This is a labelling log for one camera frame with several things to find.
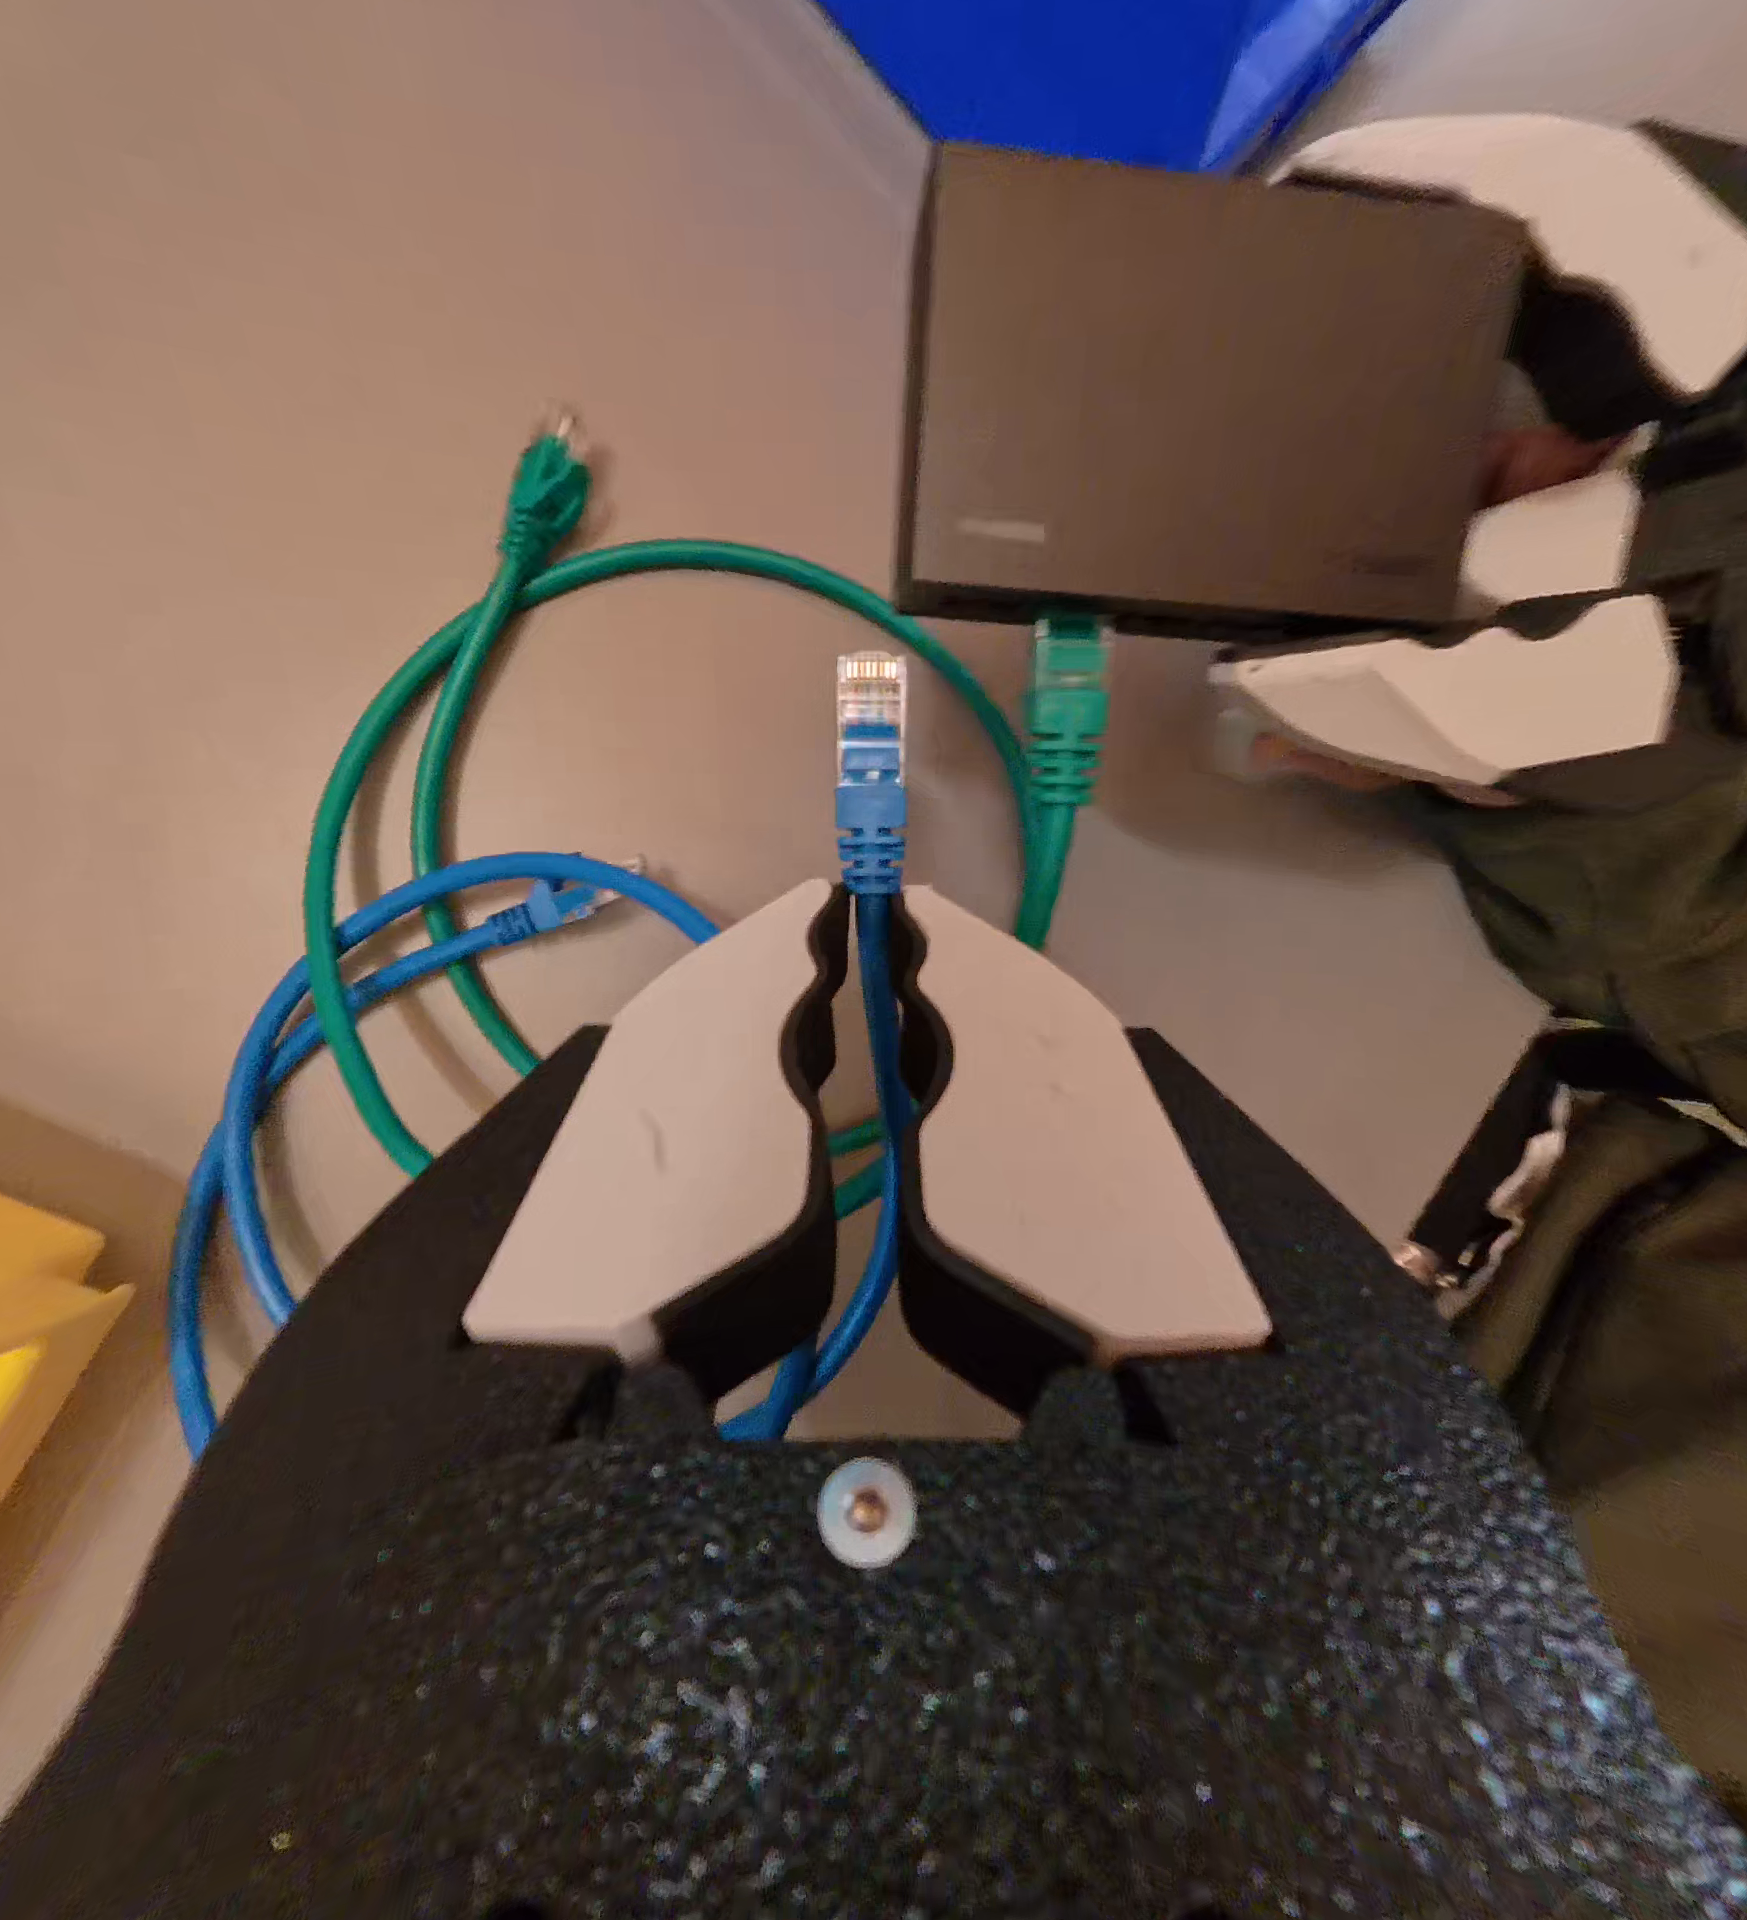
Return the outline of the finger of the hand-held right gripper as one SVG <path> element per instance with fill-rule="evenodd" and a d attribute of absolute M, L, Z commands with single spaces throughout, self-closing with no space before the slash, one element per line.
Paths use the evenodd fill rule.
<path fill-rule="evenodd" d="M 1269 180 L 1505 214 L 1528 234 L 1514 365 L 1575 440 L 1625 440 L 1747 365 L 1747 220 L 1649 128 L 1410 113 L 1298 141 Z"/>
<path fill-rule="evenodd" d="M 1434 638 L 1315 638 L 1207 663 L 1250 737 L 1420 790 L 1658 751 L 1677 708 L 1664 594 L 1528 594 Z"/>

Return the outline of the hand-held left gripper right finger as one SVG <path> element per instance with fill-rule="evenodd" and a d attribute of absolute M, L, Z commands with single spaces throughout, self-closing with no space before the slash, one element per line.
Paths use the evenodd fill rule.
<path fill-rule="evenodd" d="M 931 888 L 893 910 L 899 1312 L 970 1394 L 1263 1352 L 1269 1305 L 1125 1022 Z"/>

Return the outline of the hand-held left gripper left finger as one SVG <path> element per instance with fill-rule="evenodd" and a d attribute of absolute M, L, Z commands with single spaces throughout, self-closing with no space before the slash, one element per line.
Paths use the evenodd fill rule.
<path fill-rule="evenodd" d="M 671 1362 L 724 1395 L 828 1329 L 844 923 L 844 888 L 812 878 L 628 996 L 464 1305 L 469 1347 Z"/>

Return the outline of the black network switch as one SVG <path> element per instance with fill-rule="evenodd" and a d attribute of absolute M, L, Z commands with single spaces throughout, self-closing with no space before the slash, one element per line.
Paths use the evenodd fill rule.
<path fill-rule="evenodd" d="M 1146 638 L 1434 631 L 1528 234 L 1456 196 L 936 141 L 893 605 Z"/>

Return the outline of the person's right forearm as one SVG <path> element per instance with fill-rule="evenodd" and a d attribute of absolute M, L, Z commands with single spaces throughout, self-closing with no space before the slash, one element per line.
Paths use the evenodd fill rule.
<path fill-rule="evenodd" d="M 1416 790 L 1410 818 L 1517 992 L 1625 1027 L 1747 1131 L 1747 754 L 1649 810 L 1472 810 Z"/>

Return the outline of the person's right hand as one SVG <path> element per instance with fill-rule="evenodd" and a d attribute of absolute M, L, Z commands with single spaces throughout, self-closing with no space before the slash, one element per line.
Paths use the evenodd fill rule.
<path fill-rule="evenodd" d="M 1505 790 L 1396 782 L 1396 771 L 1374 771 L 1374 762 L 1315 754 L 1285 737 L 1250 741 L 1250 782 L 1315 782 L 1315 790 L 1336 790 L 1336 791 L 1420 790 L 1420 791 L 1442 791 L 1459 810 L 1517 810 L 1517 791 L 1505 791 Z"/>

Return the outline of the person's olive jacket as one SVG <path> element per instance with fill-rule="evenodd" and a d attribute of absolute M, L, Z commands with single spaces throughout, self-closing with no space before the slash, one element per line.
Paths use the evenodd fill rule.
<path fill-rule="evenodd" d="M 1642 1047 L 1542 1027 L 1396 1262 L 1556 1498 L 1747 1461 L 1747 1131 Z"/>

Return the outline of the blue plastic bin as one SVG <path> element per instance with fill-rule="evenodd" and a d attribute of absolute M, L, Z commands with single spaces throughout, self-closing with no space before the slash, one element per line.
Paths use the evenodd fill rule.
<path fill-rule="evenodd" d="M 931 141 L 1253 169 L 1396 0 L 815 0 Z"/>

